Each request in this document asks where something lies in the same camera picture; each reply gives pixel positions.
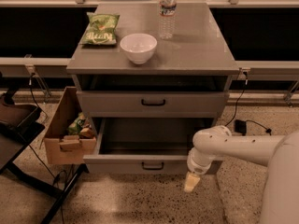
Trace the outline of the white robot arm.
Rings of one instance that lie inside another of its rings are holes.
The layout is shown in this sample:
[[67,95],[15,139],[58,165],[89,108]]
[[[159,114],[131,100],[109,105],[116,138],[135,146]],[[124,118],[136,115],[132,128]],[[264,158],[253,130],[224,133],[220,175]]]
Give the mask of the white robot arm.
[[233,136],[225,126],[197,132],[187,158],[184,190],[191,192],[218,157],[230,156],[267,168],[259,224],[299,224],[299,132]]

